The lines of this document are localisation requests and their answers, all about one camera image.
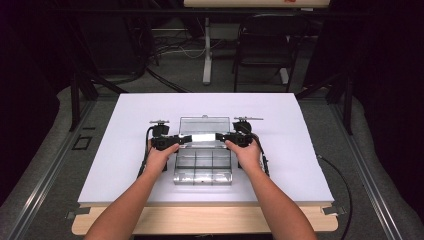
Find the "chair backrest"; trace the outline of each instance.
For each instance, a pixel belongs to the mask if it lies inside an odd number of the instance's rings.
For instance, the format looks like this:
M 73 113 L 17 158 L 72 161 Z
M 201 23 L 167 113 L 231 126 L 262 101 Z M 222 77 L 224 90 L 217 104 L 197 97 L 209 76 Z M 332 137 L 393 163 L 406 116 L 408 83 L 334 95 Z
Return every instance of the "chair backrest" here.
M 308 29 L 308 19 L 299 15 L 256 14 L 242 22 L 239 36 L 247 34 L 303 37 Z

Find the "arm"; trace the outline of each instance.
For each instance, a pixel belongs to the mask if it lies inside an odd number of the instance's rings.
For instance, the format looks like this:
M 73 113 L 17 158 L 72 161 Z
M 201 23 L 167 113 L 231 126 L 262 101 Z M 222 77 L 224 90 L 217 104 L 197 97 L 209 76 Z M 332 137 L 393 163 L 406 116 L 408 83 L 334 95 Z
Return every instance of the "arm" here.
M 143 174 L 96 219 L 85 239 L 129 239 L 156 179 L 178 146 L 163 151 L 152 148 Z
M 315 232 L 302 210 L 262 171 L 256 141 L 241 148 L 230 141 L 232 150 L 250 179 L 262 213 L 275 239 L 316 239 Z

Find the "clear plastic organizer box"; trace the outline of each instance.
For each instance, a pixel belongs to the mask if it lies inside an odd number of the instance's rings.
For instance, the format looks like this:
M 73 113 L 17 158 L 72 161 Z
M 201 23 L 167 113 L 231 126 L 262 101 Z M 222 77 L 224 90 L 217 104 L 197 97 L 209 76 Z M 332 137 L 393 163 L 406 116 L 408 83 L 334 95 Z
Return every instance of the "clear plastic organizer box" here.
M 231 185 L 231 152 L 215 133 L 228 133 L 228 117 L 183 117 L 180 134 L 192 135 L 193 142 L 180 147 L 174 170 L 176 185 Z

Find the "person's left hand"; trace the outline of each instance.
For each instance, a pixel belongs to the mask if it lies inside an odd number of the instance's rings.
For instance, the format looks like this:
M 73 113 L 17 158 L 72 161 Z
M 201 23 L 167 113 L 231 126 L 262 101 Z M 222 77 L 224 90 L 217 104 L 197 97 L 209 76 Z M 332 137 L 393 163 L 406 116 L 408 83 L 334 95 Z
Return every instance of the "person's left hand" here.
M 179 147 L 180 145 L 176 143 L 167 149 L 159 151 L 156 148 L 151 147 L 151 142 L 149 140 L 148 149 L 150 149 L 150 152 L 149 156 L 147 157 L 146 169 L 144 171 L 148 171 L 155 174 L 156 176 L 159 176 L 169 159 L 169 155 L 176 152 Z

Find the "forearm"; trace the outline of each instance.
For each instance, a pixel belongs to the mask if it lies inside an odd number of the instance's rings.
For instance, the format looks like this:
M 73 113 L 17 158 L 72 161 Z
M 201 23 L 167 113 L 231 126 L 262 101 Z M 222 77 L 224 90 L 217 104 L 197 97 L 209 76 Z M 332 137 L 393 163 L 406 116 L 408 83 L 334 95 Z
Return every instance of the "forearm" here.
M 85 239 L 129 239 L 157 176 L 143 173 L 98 217 Z
M 316 239 L 304 213 L 265 173 L 255 170 L 248 176 L 275 239 Z

